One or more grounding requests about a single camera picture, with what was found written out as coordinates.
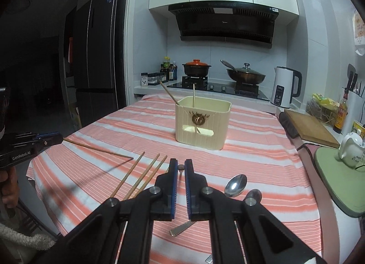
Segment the gas stove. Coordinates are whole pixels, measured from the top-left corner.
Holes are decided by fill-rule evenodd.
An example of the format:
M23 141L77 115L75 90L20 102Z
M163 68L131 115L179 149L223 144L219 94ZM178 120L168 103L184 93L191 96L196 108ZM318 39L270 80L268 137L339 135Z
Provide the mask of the gas stove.
M259 90L258 85L243 84L237 82L235 85L219 84L208 81L208 77L204 78L193 78L193 77L182 77L181 83L176 83L167 86L168 88L178 89L193 89L195 84L196 90L223 93L230 95L237 95L242 97L249 97L269 101L269 99Z

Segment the pot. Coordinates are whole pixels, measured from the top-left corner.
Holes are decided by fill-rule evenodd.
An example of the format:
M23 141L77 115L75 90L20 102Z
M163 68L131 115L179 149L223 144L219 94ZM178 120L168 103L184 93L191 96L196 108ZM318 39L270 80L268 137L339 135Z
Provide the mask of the pot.
M227 69L227 73L231 79L233 79L236 82L244 83L244 84L251 84L251 85L258 85L263 82L265 79L265 75L259 73L258 71L255 71L253 69L250 69L249 63L244 63L244 68L235 68L227 61L221 60L222 64L224 66L229 67L230 69Z
M210 65L200 62L199 59L194 59L191 62L183 64L184 72L188 77L206 77L209 72Z

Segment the orange pot lid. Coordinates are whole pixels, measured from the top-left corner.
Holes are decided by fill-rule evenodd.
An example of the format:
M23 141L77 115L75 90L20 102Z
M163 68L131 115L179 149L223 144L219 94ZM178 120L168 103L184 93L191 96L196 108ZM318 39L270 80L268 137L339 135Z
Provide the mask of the orange pot lid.
M202 66L206 66L208 65L207 63L204 63L204 62L200 62L199 59L194 59L193 61L191 62L187 62L185 63L186 65L202 65Z

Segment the black refrigerator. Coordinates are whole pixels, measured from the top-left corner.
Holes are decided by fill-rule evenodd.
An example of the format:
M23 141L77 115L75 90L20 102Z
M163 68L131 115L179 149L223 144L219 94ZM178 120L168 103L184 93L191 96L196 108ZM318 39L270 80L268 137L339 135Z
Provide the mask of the black refrigerator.
M124 11L118 0L89 0L76 11L73 64L82 126L126 106L120 45Z

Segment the striped tablecloth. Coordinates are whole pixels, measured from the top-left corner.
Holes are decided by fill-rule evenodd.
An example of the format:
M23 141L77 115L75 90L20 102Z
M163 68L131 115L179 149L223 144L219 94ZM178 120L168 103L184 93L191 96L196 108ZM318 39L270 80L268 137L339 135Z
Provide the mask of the striped tablecloth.
M251 189L261 190L261 203L321 254L321 225L310 182L296 149L271 114L233 105L225 146L210 151L178 143L174 102L164 94L150 95L69 138L135 159L146 152L117 193L120 200L157 153L159 160L168 155L158 174L166 171L170 158L179 163L191 158L195 172L221 191L232 176L244 173L248 183L237 199ZM65 235L110 196L133 164L122 162L118 156L63 142L34 158L28 173L34 176L51 219ZM178 178L177 193L175 220L154 224L150 263L204 263L211 253L208 222L198 222L178 237L169 235L169 229L188 220L183 175Z

